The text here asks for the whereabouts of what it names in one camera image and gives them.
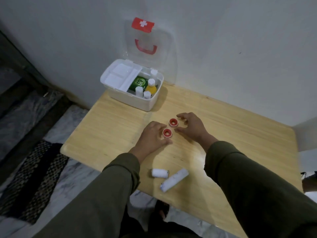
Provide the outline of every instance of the table top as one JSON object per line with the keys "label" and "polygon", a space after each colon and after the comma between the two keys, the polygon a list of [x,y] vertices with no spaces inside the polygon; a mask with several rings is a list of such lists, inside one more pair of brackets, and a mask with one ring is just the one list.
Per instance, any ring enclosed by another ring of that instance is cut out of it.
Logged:
{"label": "table top", "polygon": [[[199,93],[164,83],[157,103],[145,112],[110,98],[107,91],[91,108],[61,148],[61,152],[102,171],[117,155],[132,148],[152,120],[168,124],[182,112],[194,112],[209,133],[228,141],[249,158],[302,191],[297,144],[291,127]],[[158,150],[141,165],[138,189],[236,236],[246,237],[225,195],[204,172],[205,153],[195,142],[173,133],[173,144]],[[163,193],[162,178],[152,168],[173,175],[181,168],[189,176]]]}

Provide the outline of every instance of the rolled sleeve cuff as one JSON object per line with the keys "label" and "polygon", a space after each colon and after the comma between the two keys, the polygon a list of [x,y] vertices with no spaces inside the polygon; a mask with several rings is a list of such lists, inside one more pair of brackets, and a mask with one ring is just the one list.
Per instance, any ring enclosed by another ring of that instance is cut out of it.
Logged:
{"label": "rolled sleeve cuff", "polygon": [[137,189],[140,184],[140,163],[137,157],[131,153],[123,153],[117,156],[113,161],[108,164],[102,172],[104,172],[107,168],[111,166],[121,166],[128,170],[131,173],[132,177],[132,192],[131,194]]}
{"label": "rolled sleeve cuff", "polygon": [[209,147],[206,154],[204,171],[206,172],[207,176],[212,178],[212,180],[218,185],[219,183],[217,177],[219,166],[226,156],[234,153],[244,155],[232,144],[225,141],[217,141]]}

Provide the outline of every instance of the foot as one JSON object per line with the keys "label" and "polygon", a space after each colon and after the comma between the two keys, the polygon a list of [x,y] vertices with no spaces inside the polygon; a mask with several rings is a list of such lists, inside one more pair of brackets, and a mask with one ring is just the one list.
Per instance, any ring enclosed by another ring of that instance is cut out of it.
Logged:
{"label": "foot", "polygon": [[166,218],[169,210],[170,210],[169,204],[161,200],[156,201],[154,212],[157,212],[162,217],[163,220]]}

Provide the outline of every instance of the person's left hand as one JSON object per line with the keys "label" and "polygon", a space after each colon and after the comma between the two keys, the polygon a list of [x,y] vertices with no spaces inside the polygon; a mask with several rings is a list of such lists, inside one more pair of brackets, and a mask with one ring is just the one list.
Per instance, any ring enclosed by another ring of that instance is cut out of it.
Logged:
{"label": "person's left hand", "polygon": [[169,138],[161,139],[166,124],[156,121],[150,122],[143,130],[137,144],[130,149],[129,153],[134,154],[140,163],[152,152],[167,144],[172,144]]}

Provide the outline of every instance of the green shirt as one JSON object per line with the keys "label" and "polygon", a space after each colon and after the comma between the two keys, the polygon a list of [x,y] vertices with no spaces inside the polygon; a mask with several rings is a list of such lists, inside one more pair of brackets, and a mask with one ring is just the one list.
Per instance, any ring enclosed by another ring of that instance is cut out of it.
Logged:
{"label": "green shirt", "polygon": [[[317,237],[317,203],[232,144],[212,144],[204,170],[221,187],[248,237]],[[119,155],[34,237],[118,237],[125,206],[139,184],[139,171],[134,155]],[[191,235],[144,233],[142,237]]]}

